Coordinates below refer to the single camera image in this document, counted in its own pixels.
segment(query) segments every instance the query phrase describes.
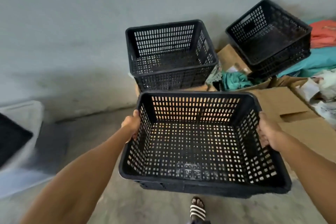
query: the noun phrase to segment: black plastic basket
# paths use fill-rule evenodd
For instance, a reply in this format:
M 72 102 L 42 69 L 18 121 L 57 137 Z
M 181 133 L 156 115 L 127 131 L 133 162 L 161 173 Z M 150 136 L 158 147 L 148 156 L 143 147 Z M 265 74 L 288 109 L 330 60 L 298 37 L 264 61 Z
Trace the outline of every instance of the black plastic basket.
M 290 190 L 280 154 L 260 146 L 254 95 L 149 91 L 137 109 L 140 130 L 122 153 L 123 178 L 145 189 L 224 197 Z
M 269 78 L 309 57 L 311 31 L 270 0 L 260 1 L 226 29 L 253 78 Z
M 200 20 L 126 30 L 129 68 L 140 90 L 201 86 L 218 63 Z
M 20 150 L 33 134 L 0 113 L 0 167 Z

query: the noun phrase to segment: black and white sandal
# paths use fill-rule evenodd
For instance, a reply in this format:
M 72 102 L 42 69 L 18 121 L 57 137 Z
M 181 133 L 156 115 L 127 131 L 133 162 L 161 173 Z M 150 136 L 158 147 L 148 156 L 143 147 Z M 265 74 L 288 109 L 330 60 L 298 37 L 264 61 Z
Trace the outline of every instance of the black and white sandal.
M 200 207 L 197 205 L 198 200 L 202 203 L 203 207 Z M 205 221 L 205 207 L 204 207 L 203 201 L 199 197 L 193 197 L 191 200 L 191 206 L 190 206 L 190 218 L 197 219 L 197 217 Z

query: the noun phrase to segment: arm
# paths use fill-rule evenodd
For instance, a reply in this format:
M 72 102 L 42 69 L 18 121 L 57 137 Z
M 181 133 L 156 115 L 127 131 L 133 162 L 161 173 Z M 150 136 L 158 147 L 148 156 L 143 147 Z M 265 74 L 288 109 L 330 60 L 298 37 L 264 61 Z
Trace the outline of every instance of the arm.
M 137 110 L 107 141 L 63 168 L 37 196 L 20 224 L 86 223 L 109 182 L 125 143 L 136 138 Z
M 269 144 L 281 153 L 325 220 L 329 224 L 336 223 L 336 164 L 283 132 L 263 112 L 259 116 L 258 133 L 262 146 Z

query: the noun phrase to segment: hand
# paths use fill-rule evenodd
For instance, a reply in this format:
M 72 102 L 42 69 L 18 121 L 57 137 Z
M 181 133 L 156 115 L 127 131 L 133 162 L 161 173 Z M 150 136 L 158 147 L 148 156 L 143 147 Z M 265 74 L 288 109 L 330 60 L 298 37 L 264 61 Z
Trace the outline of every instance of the hand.
M 121 124 L 121 127 L 128 126 L 132 132 L 132 138 L 137 139 L 139 127 L 140 127 L 140 117 L 139 111 L 134 110 L 132 116 L 127 116 Z
M 264 112 L 259 112 L 259 124 L 257 132 L 261 146 L 270 145 L 272 149 L 279 151 L 279 135 L 283 132 L 278 123 L 267 118 Z

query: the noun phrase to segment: teal fabric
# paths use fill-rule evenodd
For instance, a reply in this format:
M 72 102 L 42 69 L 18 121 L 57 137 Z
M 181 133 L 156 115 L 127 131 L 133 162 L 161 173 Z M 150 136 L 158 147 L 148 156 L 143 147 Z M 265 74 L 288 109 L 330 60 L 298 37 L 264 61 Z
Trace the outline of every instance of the teal fabric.
M 247 79 L 247 76 L 245 74 L 242 74 L 241 72 L 233 72 L 233 73 L 222 72 L 222 74 L 223 74 L 222 82 L 225 91 L 238 90 L 249 86 L 253 86 L 253 84 Z
M 319 20 L 321 19 L 310 20 L 306 23 L 311 24 Z M 296 71 L 300 71 L 297 77 L 311 77 L 322 69 L 333 69 L 336 67 L 336 47 L 311 49 L 310 51 L 311 55 L 308 58 L 279 73 L 277 77 Z

